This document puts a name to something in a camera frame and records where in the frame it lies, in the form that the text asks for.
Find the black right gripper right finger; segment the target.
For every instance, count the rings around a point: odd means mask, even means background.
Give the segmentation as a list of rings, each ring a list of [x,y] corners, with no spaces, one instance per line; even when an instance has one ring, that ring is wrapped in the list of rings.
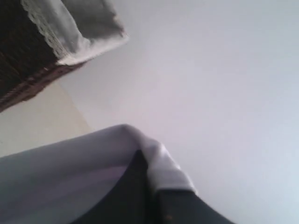
[[[147,187],[148,224],[229,224],[190,189]]]

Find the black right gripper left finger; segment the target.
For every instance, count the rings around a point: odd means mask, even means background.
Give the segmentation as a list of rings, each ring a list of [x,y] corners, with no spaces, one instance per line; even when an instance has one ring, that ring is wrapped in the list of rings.
[[[140,150],[107,195],[74,224],[146,224],[148,164]]]

